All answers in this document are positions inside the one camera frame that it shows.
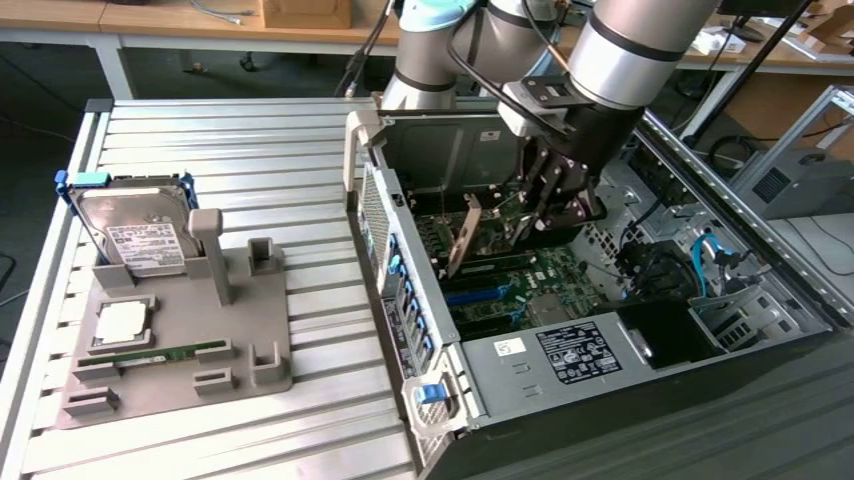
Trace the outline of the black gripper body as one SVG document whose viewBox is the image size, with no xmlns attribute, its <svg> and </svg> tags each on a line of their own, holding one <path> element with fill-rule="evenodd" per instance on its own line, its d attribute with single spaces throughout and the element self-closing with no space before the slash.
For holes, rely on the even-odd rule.
<svg viewBox="0 0 854 480">
<path fill-rule="evenodd" d="M 570 160 L 588 166 L 589 175 L 600 176 L 609 161 L 629 141 L 645 107 L 620 110 L 592 104 L 573 108 L 566 116 L 568 133 L 536 135 L 525 144 L 524 175 L 528 176 L 538 161 L 541 147 L 549 147 Z"/>
</svg>

